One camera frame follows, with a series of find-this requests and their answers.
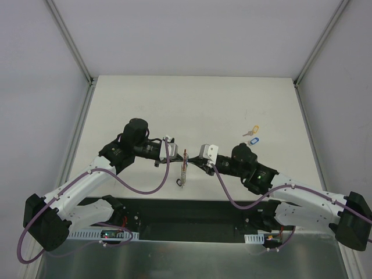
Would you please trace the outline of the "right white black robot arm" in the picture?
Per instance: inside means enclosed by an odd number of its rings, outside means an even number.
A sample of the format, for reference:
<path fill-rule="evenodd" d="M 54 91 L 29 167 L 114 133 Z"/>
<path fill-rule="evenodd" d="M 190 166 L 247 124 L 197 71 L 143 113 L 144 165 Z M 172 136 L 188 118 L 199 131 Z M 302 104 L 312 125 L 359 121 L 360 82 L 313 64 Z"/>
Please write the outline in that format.
<path fill-rule="evenodd" d="M 342 245 L 355 251 L 365 251 L 370 242 L 371 209 L 357 192 L 347 195 L 316 190 L 301 185 L 258 162 L 248 144 L 241 143 L 231 156 L 219 155 L 215 145 L 204 144 L 191 163 L 208 175 L 216 175 L 228 200 L 241 210 L 251 209 L 267 198 L 262 211 L 262 224 L 267 230 L 277 226 L 312 228 L 332 235 Z M 238 177 L 241 184 L 259 199 L 249 206 L 237 204 L 227 190 L 222 175 Z"/>

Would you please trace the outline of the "red handled metal keyring holder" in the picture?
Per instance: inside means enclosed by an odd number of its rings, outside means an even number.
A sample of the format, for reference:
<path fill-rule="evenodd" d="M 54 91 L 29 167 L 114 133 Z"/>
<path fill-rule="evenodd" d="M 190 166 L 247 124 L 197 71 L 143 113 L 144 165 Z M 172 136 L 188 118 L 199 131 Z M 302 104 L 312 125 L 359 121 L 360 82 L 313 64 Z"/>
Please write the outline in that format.
<path fill-rule="evenodd" d="M 185 185 L 186 183 L 186 180 L 187 180 L 187 168 L 188 168 L 188 153 L 187 153 L 187 150 L 184 149 L 184 153 L 183 153 L 183 163 L 182 163 L 182 166 L 181 166 L 181 174 L 180 174 L 180 178 L 178 178 L 176 180 L 176 184 L 180 187 L 180 188 L 183 188 L 183 186 Z"/>

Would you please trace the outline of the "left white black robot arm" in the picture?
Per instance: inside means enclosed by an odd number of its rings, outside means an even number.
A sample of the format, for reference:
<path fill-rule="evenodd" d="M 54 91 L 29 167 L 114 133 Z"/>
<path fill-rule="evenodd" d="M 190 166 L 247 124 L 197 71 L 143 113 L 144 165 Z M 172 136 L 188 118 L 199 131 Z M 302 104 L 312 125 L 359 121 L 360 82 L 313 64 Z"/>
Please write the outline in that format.
<path fill-rule="evenodd" d="M 118 178 L 135 158 L 169 165 L 178 158 L 174 138 L 149 139 L 148 123 L 134 118 L 116 139 L 105 145 L 98 156 L 77 177 L 44 196 L 32 194 L 26 200 L 23 227 L 41 246 L 51 252 L 70 233 L 92 224 L 107 222 L 117 226 L 123 219 L 119 203 L 104 196 L 91 206 L 80 202 L 110 178 Z"/>

